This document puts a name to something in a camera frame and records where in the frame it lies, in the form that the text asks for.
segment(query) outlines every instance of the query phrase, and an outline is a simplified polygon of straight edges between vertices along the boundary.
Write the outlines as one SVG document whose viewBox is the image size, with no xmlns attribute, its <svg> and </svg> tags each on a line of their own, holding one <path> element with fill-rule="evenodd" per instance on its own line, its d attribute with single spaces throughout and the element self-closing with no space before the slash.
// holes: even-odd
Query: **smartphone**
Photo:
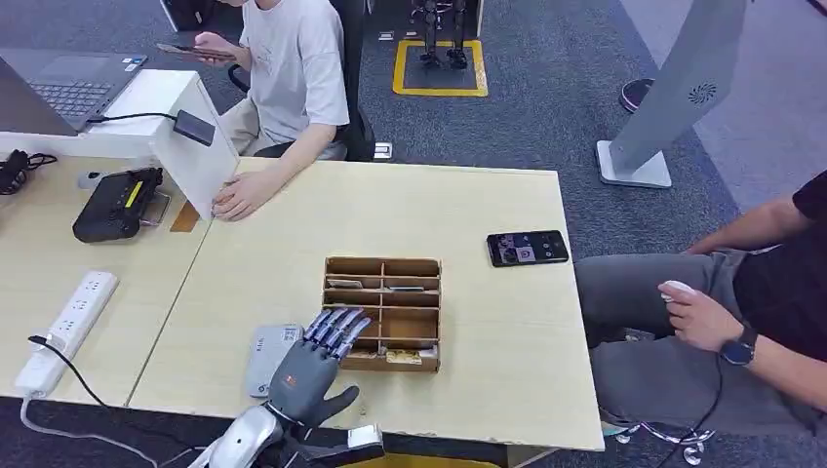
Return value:
<svg viewBox="0 0 827 468">
<path fill-rule="evenodd" d="M 235 56 L 232 54 L 213 51 L 211 49 L 196 49 L 194 47 L 174 46 L 172 44 L 155 44 L 155 47 L 170 54 L 178 54 L 196 59 L 235 60 Z"/>
<path fill-rule="evenodd" d="M 488 245 L 496 267 L 569 261 L 569 251 L 560 231 L 492 234 Z"/>
</svg>

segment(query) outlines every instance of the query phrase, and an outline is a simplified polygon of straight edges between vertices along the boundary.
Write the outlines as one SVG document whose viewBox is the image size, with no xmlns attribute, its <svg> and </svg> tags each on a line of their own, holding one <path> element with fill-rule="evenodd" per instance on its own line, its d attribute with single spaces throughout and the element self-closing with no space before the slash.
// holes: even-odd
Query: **black charger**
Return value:
<svg viewBox="0 0 827 468">
<path fill-rule="evenodd" d="M 199 119 L 185 110 L 180 110 L 177 116 L 172 116 L 162 112 L 144 112 L 140 114 L 119 115 L 117 117 L 94 117 L 89 119 L 87 122 L 90 124 L 99 124 L 101 122 L 134 119 L 137 117 L 166 117 L 175 122 L 173 125 L 173 132 L 183 135 L 193 141 L 198 141 L 204 146 L 212 146 L 213 138 L 216 135 L 216 127 L 214 125 Z"/>
</svg>

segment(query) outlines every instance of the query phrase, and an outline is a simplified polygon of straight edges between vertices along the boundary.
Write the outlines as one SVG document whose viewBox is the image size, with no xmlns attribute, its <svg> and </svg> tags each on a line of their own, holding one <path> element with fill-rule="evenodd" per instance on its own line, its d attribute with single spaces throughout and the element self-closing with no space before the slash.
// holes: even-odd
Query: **speaker grille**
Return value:
<svg viewBox="0 0 827 468">
<path fill-rule="evenodd" d="M 701 105 L 712 100 L 717 92 L 718 87 L 714 83 L 704 83 L 692 88 L 687 98 L 689 102 L 695 105 Z"/>
</svg>

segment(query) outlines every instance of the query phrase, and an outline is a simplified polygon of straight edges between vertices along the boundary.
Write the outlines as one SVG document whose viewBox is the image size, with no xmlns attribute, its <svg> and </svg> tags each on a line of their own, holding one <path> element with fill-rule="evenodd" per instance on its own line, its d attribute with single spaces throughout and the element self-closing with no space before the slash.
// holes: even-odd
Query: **cable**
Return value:
<svg viewBox="0 0 827 468">
<path fill-rule="evenodd" d="M 178 118 L 176 116 L 173 116 L 173 115 L 170 115 L 170 114 L 165 114 L 163 112 L 142 112 L 140 114 L 118 115 L 116 117 L 105 117 L 105 116 L 101 115 L 99 117 L 93 117 L 93 118 L 87 120 L 86 122 L 89 123 L 89 124 L 99 124 L 101 122 L 111 122 L 113 120 L 124 120 L 124 119 L 135 119 L 137 117 L 166 117 L 166 118 L 172 120 L 173 122 L 176 122 L 178 120 Z"/>
<path fill-rule="evenodd" d="M 29 156 L 25 151 L 12 151 L 6 161 L 0 161 L 0 195 L 18 193 L 28 180 L 29 172 L 57 160 L 49 154 L 36 153 Z"/>
<path fill-rule="evenodd" d="M 32 398 L 30 395 L 27 395 L 25 398 L 23 398 L 23 404 L 20 406 L 20 421 L 23 423 L 25 427 L 31 429 L 32 431 L 39 432 L 41 434 L 47 434 L 50 436 L 68 437 L 69 439 L 96 439 L 102 442 L 106 442 L 107 444 L 112 444 L 115 447 L 128 450 L 149 462 L 153 468 L 159 468 L 158 462 L 150 458 L 146 453 L 138 450 L 137 448 L 128 446 L 118 441 L 114 441 L 107 437 L 98 434 L 72 434 L 71 432 L 63 432 L 57 429 L 48 429 L 46 427 L 38 426 L 37 424 L 31 422 L 28 419 L 28 416 L 26 415 L 26 413 L 28 412 L 28 405 L 29 403 L 31 403 L 31 400 Z"/>
<path fill-rule="evenodd" d="M 188 449 L 186 449 L 186 450 L 182 451 L 181 453 L 179 453 L 178 455 L 176 455 L 176 456 L 174 456 L 174 457 L 170 458 L 169 460 L 167 460 L 167 461 L 165 461 L 165 462 L 163 462 L 163 463 L 159 463 L 159 464 L 158 464 L 158 468 L 164 468 L 164 467 L 165 467 L 165 466 L 167 466 L 167 465 L 171 465 L 171 464 L 172 464 L 172 463 L 174 463 L 176 460 L 178 460 L 178 459 L 179 459 L 179 458 L 181 458 L 182 456 L 184 456 L 184 455 L 186 455 L 186 454 L 188 454 L 188 453 L 190 453 L 190 452 L 192 452 L 192 451 L 201 451 L 201 450 L 206 450 L 206 449 L 207 449 L 206 447 L 193 447 L 193 448 L 188 448 Z"/>
<path fill-rule="evenodd" d="M 663 468 L 663 465 L 666 464 L 669 458 L 672 458 L 672 455 L 674 455 L 675 452 L 678 451 L 678 449 L 682 446 L 682 443 L 686 439 L 688 439 L 692 434 L 697 433 L 698 429 L 700 429 L 700 426 L 702 426 L 703 423 L 706 422 L 707 419 L 709 419 L 709 416 L 711 416 L 712 413 L 715 412 L 715 409 L 718 407 L 718 403 L 721 402 L 721 395 L 724 393 L 724 373 L 721 371 L 721 357 L 717 354 L 715 355 L 715 369 L 718 370 L 718 392 L 716 392 L 715 394 L 715 401 L 712 402 L 712 406 L 709 407 L 709 409 L 700 418 L 697 424 L 695 424 L 695 426 L 691 428 L 689 432 L 687 432 L 686 435 L 682 437 L 677 444 L 675 444 L 674 447 L 672 447 L 672 451 L 670 451 L 668 455 L 666 455 L 662 460 L 660 460 L 660 463 L 657 464 L 656 468 Z"/>
<path fill-rule="evenodd" d="M 311 432 L 313 432 L 313 428 L 312 428 L 312 427 L 311 427 L 311 428 L 309 428 L 309 429 L 307 429 L 307 432 L 305 432 L 305 433 L 304 433 L 304 440 L 305 440 L 305 441 L 307 440 L 307 438 L 308 438 L 308 437 L 310 437 L 310 433 L 311 433 Z M 290 468 L 290 465 L 292 465 L 292 464 L 293 464 L 293 461 L 295 460 L 295 458 L 296 458 L 297 456 L 298 456 L 298 452 L 296 451 L 296 452 L 294 452 L 294 453 L 293 453 L 293 456 L 291 456 L 291 457 L 290 457 L 290 459 L 289 459 L 289 460 L 287 460 L 287 463 L 285 463 L 285 466 L 283 466 L 282 468 Z"/>
<path fill-rule="evenodd" d="M 147 427 L 143 427 L 143 426 L 134 424 L 133 422 L 123 420 L 121 418 L 121 416 L 117 412 L 114 411 L 113 407 L 111 407 L 111 406 L 107 405 L 106 403 L 104 403 L 103 400 L 101 400 L 98 397 L 98 395 L 95 392 L 93 392 L 91 388 L 89 388 L 89 385 L 86 383 L 86 380 L 83 378 L 83 375 L 80 374 L 80 371 L 77 370 L 77 368 L 75 368 L 75 366 L 71 363 L 71 361 L 68 360 L 68 358 L 63 356 L 63 353 L 61 353 L 55 346 L 48 343 L 46 338 L 44 338 L 43 336 L 39 336 L 39 335 L 33 335 L 33 336 L 30 336 L 28 338 L 28 340 L 30 342 L 34 343 L 34 344 L 39 344 L 39 345 L 43 346 L 44 348 L 46 348 L 46 349 L 52 351 L 53 353 L 55 353 L 60 358 L 60 360 L 63 361 L 72 370 L 72 372 L 75 374 L 75 377 L 77 377 L 78 381 L 80 381 L 80 384 L 83 385 L 83 389 L 86 390 L 86 393 L 88 393 L 89 396 L 91 396 L 99 405 L 101 405 L 106 410 L 106 412 L 109 413 L 109 416 L 111 416 L 117 422 L 120 422 L 124 425 L 127 425 L 127 426 L 129 426 L 129 427 L 131 427 L 131 428 L 133 428 L 133 429 L 135 429 L 139 432 L 142 432 L 143 434 L 151 435 L 151 436 L 164 437 L 164 438 L 166 438 L 166 439 L 168 439 L 172 442 L 175 442 L 176 444 L 178 444 L 182 447 L 185 447 L 187 449 L 195 449 L 195 447 L 193 445 L 188 444 L 185 441 L 182 441 L 181 439 L 179 439 L 178 437 L 176 437 L 172 434 L 169 434 L 169 433 L 166 433 L 166 432 L 163 432 L 163 431 L 156 431 L 154 429 L 149 429 Z"/>
</svg>

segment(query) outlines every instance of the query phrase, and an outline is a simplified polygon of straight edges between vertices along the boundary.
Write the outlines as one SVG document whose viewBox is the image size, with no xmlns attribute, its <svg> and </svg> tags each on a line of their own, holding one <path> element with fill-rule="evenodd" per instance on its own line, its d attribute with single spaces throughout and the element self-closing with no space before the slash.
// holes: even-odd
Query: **watch strap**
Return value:
<svg viewBox="0 0 827 468">
<path fill-rule="evenodd" d="M 744 332 L 738 338 L 738 342 L 746 344 L 751 349 L 755 349 L 755 342 L 758 341 L 758 332 L 755 329 L 744 325 Z"/>
</svg>

